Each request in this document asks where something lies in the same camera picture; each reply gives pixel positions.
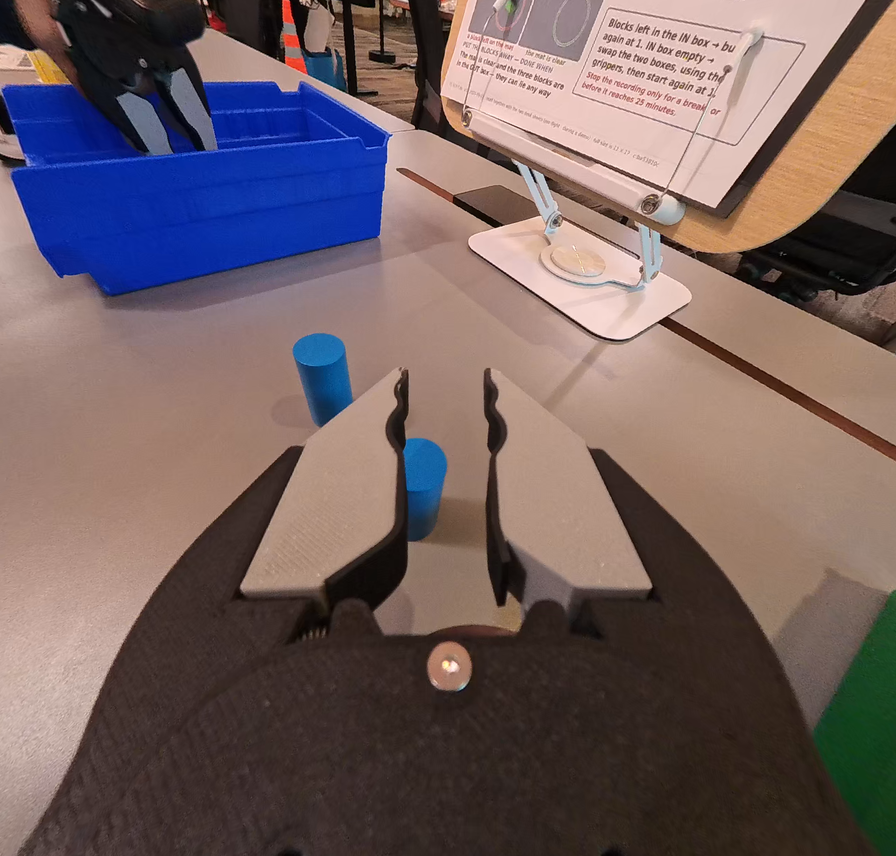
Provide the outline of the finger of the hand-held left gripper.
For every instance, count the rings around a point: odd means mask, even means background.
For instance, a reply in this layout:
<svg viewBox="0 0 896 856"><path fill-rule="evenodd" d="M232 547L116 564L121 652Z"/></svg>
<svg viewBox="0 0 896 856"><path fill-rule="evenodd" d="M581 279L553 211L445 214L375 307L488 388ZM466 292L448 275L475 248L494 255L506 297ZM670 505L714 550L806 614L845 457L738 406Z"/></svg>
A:
<svg viewBox="0 0 896 856"><path fill-rule="evenodd" d="M130 142L135 148L147 155L173 154L167 130L149 100L125 92L118 96L117 102L133 129Z"/></svg>
<svg viewBox="0 0 896 856"><path fill-rule="evenodd" d="M185 70L176 70L170 75L170 110L196 150L216 150L210 112Z"/></svg>

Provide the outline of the green plastic bin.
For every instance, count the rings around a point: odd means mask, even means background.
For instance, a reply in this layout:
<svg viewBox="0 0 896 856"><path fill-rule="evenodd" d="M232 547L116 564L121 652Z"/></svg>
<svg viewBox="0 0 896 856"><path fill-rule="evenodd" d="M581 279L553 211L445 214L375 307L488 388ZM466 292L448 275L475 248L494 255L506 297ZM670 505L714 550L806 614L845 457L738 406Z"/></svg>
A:
<svg viewBox="0 0 896 856"><path fill-rule="evenodd" d="M814 741L858 826L895 853L895 593L824 711Z"/></svg>

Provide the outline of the blue plastic bin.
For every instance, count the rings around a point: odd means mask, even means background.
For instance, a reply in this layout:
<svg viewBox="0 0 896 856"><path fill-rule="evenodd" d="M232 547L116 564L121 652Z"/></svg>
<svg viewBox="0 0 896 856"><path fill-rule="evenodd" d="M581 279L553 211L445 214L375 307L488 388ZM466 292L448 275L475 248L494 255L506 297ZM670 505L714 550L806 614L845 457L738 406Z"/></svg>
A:
<svg viewBox="0 0 896 856"><path fill-rule="evenodd" d="M142 156L70 85L3 95L41 255L107 295L379 237L390 134L327 93L207 84L218 150Z"/></svg>

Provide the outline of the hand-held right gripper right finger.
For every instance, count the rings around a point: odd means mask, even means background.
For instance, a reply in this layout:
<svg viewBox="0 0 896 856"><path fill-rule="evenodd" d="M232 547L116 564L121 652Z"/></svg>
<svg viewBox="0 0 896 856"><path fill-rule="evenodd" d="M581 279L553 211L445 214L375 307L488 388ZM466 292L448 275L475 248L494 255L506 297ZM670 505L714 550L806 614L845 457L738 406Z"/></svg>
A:
<svg viewBox="0 0 896 856"><path fill-rule="evenodd" d="M485 370L487 571L496 602L642 600L652 585L585 440Z"/></svg>

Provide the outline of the blue wooden cylinder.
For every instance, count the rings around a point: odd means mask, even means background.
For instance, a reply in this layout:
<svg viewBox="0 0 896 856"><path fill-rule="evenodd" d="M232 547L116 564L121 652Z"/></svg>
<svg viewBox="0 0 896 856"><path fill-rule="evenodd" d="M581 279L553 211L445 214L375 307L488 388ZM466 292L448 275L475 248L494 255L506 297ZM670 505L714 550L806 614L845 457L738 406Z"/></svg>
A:
<svg viewBox="0 0 896 856"><path fill-rule="evenodd" d="M404 448L408 494L408 540L431 535L438 521L447 458L438 444L423 437L410 437Z"/></svg>
<svg viewBox="0 0 896 856"><path fill-rule="evenodd" d="M353 402L346 347L335 335L315 333L292 351L312 421L323 427Z"/></svg>

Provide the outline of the blue bucket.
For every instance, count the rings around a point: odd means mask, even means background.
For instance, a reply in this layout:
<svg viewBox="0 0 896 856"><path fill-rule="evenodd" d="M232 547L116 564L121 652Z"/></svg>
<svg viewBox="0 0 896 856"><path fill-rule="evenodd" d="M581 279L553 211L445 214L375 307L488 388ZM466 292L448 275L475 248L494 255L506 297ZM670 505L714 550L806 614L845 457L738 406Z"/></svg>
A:
<svg viewBox="0 0 896 856"><path fill-rule="evenodd" d="M301 53L309 77L336 90L348 91L342 54L337 49L326 47L322 52L302 49Z"/></svg>

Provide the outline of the orange traffic cone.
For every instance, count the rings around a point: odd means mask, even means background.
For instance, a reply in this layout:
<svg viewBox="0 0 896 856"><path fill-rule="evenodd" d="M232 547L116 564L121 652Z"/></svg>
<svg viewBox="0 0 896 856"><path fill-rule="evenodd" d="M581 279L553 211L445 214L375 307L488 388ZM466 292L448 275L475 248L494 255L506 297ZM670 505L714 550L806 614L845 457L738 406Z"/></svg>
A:
<svg viewBox="0 0 896 856"><path fill-rule="evenodd" d="M308 23L308 7L300 0L281 0L282 61L302 74L308 72L304 55L304 36Z"/></svg>

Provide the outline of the printed instruction sheet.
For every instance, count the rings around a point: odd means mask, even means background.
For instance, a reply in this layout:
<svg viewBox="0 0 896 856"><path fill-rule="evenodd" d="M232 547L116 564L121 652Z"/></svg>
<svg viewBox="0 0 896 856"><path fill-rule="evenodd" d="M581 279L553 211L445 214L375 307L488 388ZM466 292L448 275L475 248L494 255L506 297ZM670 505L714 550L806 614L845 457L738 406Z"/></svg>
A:
<svg viewBox="0 0 896 856"><path fill-rule="evenodd" d="M725 217L892 0L466 0L442 97Z"/></svg>

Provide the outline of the person's left forearm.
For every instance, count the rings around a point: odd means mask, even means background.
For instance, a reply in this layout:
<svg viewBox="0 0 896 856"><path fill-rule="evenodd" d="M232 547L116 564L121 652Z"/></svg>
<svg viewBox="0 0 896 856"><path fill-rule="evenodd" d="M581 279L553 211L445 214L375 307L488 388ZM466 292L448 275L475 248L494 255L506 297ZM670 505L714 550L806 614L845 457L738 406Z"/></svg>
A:
<svg viewBox="0 0 896 856"><path fill-rule="evenodd" d="M56 21L55 0L1 0L1 43L43 51L71 85L80 89L69 47Z"/></svg>

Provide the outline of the black office chair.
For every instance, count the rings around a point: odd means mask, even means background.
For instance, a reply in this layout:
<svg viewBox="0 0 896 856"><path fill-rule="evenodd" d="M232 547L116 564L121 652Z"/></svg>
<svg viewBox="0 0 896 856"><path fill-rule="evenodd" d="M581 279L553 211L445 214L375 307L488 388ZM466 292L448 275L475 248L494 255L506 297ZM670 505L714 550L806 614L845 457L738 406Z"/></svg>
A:
<svg viewBox="0 0 896 856"><path fill-rule="evenodd" d="M438 0L408 0L412 29L417 45L415 80L417 97L412 123L418 130L444 138L449 123L441 100L441 72L445 52Z"/></svg>
<svg viewBox="0 0 896 856"><path fill-rule="evenodd" d="M764 246L745 250L734 276L803 307L825 291L863 295L895 280L895 205L838 191L820 212Z"/></svg>

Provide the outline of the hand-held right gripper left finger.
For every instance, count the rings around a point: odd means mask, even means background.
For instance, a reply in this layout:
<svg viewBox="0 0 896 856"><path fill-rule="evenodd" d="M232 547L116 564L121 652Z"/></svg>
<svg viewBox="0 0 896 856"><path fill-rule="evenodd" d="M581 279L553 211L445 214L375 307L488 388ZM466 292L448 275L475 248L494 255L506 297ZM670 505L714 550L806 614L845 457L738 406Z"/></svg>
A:
<svg viewBox="0 0 896 856"><path fill-rule="evenodd" d="M409 372L396 368L310 436L240 585L247 599L376 609L408 567Z"/></svg>

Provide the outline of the black stanchion pole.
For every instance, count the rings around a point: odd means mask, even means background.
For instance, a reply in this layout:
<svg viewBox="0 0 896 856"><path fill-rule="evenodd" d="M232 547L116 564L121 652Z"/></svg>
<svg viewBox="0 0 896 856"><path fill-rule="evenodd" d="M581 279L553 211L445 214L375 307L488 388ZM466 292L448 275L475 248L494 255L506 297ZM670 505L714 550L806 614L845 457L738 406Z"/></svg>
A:
<svg viewBox="0 0 896 856"><path fill-rule="evenodd" d="M375 0L375 46L369 53L372 61L386 65L401 65L399 48L414 48L409 0Z"/></svg>

